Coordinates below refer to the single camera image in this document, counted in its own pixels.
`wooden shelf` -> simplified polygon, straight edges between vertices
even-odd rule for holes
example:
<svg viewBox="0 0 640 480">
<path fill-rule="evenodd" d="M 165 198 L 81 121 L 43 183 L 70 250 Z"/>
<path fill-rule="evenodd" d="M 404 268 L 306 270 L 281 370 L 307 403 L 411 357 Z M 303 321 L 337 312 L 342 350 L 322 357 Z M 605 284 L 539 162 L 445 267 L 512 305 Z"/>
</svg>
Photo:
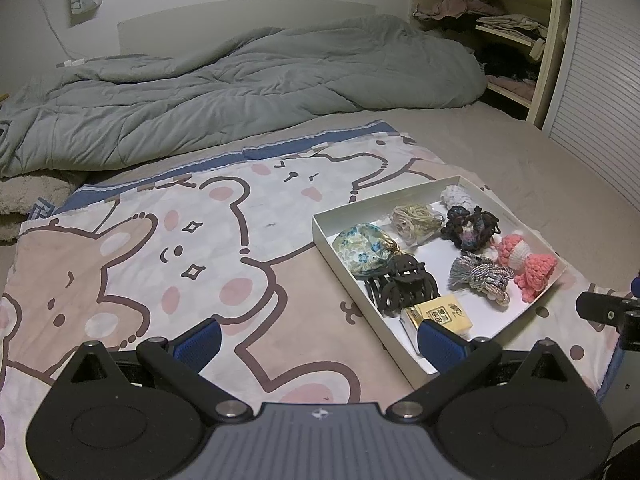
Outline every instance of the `wooden shelf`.
<svg viewBox="0 0 640 480">
<path fill-rule="evenodd" d="M 510 92 L 506 88 L 502 88 L 501 86 L 498 86 L 494 83 L 487 83 L 486 87 L 493 92 L 496 92 L 500 95 L 504 95 L 505 97 L 511 99 L 512 101 L 516 101 L 519 105 L 522 105 L 527 108 L 531 108 L 531 101 L 527 101 L 524 97 L 521 97 L 518 94 L 514 94 L 513 92 Z"/>
<path fill-rule="evenodd" d="M 476 30 L 482 30 L 483 32 L 487 32 L 488 34 L 493 34 L 494 36 L 500 36 L 501 38 L 506 38 L 507 40 L 515 41 L 516 43 L 521 43 L 523 45 L 527 45 L 533 47 L 536 42 L 534 40 L 520 38 L 519 36 L 512 36 L 508 32 L 503 32 L 501 30 L 495 30 L 494 28 L 484 27 L 483 25 L 476 25 Z"/>
</svg>

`pink yarn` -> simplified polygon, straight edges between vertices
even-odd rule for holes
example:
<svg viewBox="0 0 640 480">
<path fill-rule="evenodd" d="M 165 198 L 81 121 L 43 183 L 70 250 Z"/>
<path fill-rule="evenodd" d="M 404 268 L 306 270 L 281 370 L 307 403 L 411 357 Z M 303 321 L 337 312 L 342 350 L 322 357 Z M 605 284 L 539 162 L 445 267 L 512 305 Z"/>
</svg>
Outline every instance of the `pink yarn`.
<svg viewBox="0 0 640 480">
<path fill-rule="evenodd" d="M 503 267 L 513 264 L 511 256 L 516 248 L 518 256 L 530 253 L 530 248 L 521 235 L 505 236 L 498 245 L 498 263 Z M 531 303 L 545 290 L 557 264 L 558 260 L 552 254 L 527 254 L 522 267 L 515 269 L 521 272 L 513 279 L 522 290 L 522 301 Z"/>
</svg>

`fleece blanket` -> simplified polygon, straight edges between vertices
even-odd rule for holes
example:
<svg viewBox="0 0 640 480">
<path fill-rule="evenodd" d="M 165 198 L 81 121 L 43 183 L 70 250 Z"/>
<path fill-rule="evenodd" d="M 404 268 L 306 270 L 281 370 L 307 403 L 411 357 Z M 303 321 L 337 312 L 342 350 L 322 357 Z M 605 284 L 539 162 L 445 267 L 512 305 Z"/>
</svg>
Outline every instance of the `fleece blanket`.
<svg viewBox="0 0 640 480">
<path fill-rule="evenodd" d="M 318 136 L 303 152 L 144 183 L 27 222 L 0 303 L 0 478 L 36 479 L 26 428 L 82 341 L 132 349 L 210 316 L 223 343 L 201 374 L 254 410 L 372 400 L 385 409 L 410 386 L 311 243 L 310 217 L 455 174 L 496 199 L 406 135 Z M 555 339 L 596 390 L 616 333 L 577 317 L 587 289 L 599 290 L 570 266 L 501 342 Z"/>
<path fill-rule="evenodd" d="M 394 16 L 262 28 L 176 59 L 120 56 L 32 79 L 0 110 L 0 176 L 117 170 L 325 114 L 460 107 L 485 87 L 461 44 Z"/>
</svg>

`gray yarn bundle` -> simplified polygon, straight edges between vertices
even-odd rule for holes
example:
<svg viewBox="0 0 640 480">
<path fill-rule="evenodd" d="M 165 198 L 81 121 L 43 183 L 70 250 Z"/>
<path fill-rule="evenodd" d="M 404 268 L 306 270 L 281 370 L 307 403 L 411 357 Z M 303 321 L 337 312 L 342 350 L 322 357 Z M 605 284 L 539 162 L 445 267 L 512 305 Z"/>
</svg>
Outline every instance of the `gray yarn bundle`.
<svg viewBox="0 0 640 480">
<path fill-rule="evenodd" d="M 510 298 L 507 284 L 513 277 L 514 273 L 508 267 L 498 266 L 489 258 L 463 251 L 451 266 L 449 286 L 468 284 L 500 306 L 508 306 Z"/>
</svg>

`blue gripper pad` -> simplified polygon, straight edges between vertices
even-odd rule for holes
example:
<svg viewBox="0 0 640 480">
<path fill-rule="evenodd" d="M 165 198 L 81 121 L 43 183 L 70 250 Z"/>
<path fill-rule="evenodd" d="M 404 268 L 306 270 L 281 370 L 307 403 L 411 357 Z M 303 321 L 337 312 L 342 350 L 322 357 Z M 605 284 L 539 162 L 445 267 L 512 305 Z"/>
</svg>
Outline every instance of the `blue gripper pad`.
<svg viewBox="0 0 640 480">
<path fill-rule="evenodd" d="M 418 327 L 418 349 L 441 374 L 469 355 L 469 346 L 464 339 L 432 320 L 425 320 Z"/>
<path fill-rule="evenodd" d="M 214 319 L 207 319 L 172 341 L 174 359 L 200 372 L 220 351 L 222 330 Z"/>
</svg>

